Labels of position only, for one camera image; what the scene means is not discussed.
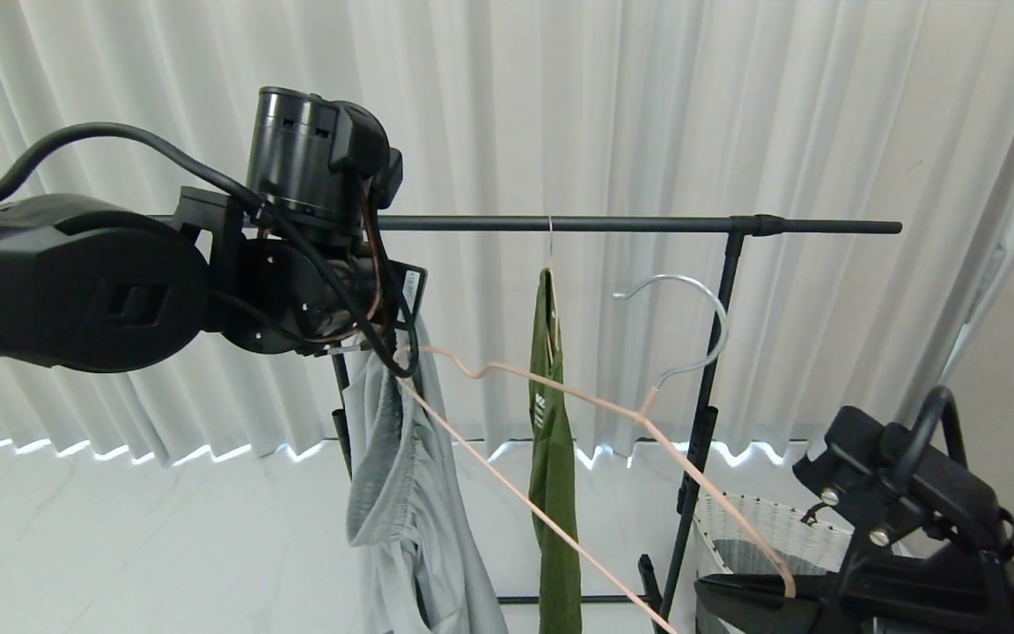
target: white wicker basket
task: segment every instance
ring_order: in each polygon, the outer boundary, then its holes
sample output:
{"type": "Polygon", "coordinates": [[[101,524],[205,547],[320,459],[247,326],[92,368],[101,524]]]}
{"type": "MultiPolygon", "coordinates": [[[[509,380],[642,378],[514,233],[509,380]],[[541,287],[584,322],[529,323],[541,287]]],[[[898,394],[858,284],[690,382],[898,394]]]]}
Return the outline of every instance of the white wicker basket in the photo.
{"type": "MultiPolygon", "coordinates": [[[[793,574],[822,574],[840,570],[851,541],[849,531],[825,521],[812,525],[800,521],[804,510],[759,497],[727,494],[762,537],[782,554],[793,574]]],[[[715,501],[702,495],[696,505],[696,574],[777,574],[769,558],[757,549],[715,501]]],[[[740,630],[699,610],[696,621],[702,634],[741,634],[740,630]]]]}

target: screw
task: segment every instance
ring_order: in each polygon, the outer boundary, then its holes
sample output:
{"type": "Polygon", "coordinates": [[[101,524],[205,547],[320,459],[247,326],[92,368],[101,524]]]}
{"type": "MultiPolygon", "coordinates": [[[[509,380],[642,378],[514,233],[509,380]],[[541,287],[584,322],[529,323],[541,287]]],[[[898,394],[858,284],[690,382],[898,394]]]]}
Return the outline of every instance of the screw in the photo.
{"type": "Polygon", "coordinates": [[[829,506],[835,506],[840,503],[840,494],[837,493],[837,490],[831,489],[831,487],[825,486],[823,491],[820,492],[820,501],[829,506]]]}
{"type": "Polygon", "coordinates": [[[886,531],[884,530],[876,529],[871,531],[869,538],[871,538],[871,543],[880,547],[880,549],[890,545],[890,537],[886,535],[886,531]]]}

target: white marble floor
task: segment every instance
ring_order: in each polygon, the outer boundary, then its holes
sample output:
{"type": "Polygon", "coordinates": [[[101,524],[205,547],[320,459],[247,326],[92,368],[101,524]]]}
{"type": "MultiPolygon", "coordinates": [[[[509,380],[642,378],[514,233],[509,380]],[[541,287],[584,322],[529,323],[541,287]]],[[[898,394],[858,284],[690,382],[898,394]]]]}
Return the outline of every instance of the white marble floor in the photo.
{"type": "MultiPolygon", "coordinates": [[[[791,453],[799,454],[800,448],[791,453]]],[[[710,472],[730,491],[806,505],[811,497],[760,450],[710,472]]],[[[472,530],[500,594],[537,589],[528,511],[461,450],[459,481],[472,530]]],[[[495,463],[524,487],[530,445],[495,463]]],[[[639,589],[636,561],[651,554],[663,585],[675,539],[679,469],[641,444],[631,464],[579,465],[583,545],[639,589]]],[[[357,631],[354,551],[344,538],[347,477],[335,444],[295,462],[284,453],[162,469],[85,450],[16,456],[0,450],[0,634],[297,633],[357,631]]],[[[672,622],[693,622],[691,566],[672,622]]],[[[587,593],[614,589],[583,570],[587,593]]],[[[504,607],[512,633],[537,630],[534,607],[504,607]]],[[[633,606],[588,606],[588,633],[651,632],[633,606]]]]}

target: white curtain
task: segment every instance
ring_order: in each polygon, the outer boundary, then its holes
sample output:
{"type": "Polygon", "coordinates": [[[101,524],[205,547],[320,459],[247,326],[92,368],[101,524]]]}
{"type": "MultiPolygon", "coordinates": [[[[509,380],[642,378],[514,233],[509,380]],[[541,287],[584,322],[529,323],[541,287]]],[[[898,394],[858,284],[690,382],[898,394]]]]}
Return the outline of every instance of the white curtain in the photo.
{"type": "MultiPolygon", "coordinates": [[[[405,152],[387,213],[900,220],[900,236],[749,237],[712,402],[717,435],[781,448],[838,406],[892,417],[933,341],[1014,134],[1014,3],[0,1],[0,175],[52,130],[140,125],[241,178],[257,89],[361,103],[405,152]]],[[[62,150],[24,194],[169,213],[194,184],[112,140],[62,150]]],[[[425,266],[434,341],[468,364],[526,364],[546,234],[390,233],[425,266]]],[[[638,405],[701,356],[712,311],[652,273],[716,284],[724,236],[559,234],[567,381],[638,405]]],[[[526,385],[442,366],[453,422],[527,437],[526,385]]],[[[687,436],[697,373],[653,418],[687,436]]],[[[176,461],[333,437],[325,360],[199,337],[171,360],[93,377],[0,360],[0,441],[92,442],[176,461]]],[[[574,404],[583,446],[639,434],[574,404]]]]}

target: olive green garment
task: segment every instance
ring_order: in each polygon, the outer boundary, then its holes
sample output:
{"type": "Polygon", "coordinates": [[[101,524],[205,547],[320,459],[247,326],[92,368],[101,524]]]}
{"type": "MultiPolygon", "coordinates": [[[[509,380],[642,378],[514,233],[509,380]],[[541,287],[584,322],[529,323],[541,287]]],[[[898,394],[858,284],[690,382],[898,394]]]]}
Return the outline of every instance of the olive green garment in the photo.
{"type": "MultiPolygon", "coordinates": [[[[551,270],[538,274],[530,370],[563,382],[563,350],[551,270]]],[[[530,501],[577,539],[574,501],[574,436],[566,415],[566,395],[530,381],[530,428],[534,454],[530,463],[530,501]]],[[[581,562],[578,554],[534,517],[542,570],[538,580],[538,633],[580,634],[581,562]]]]}

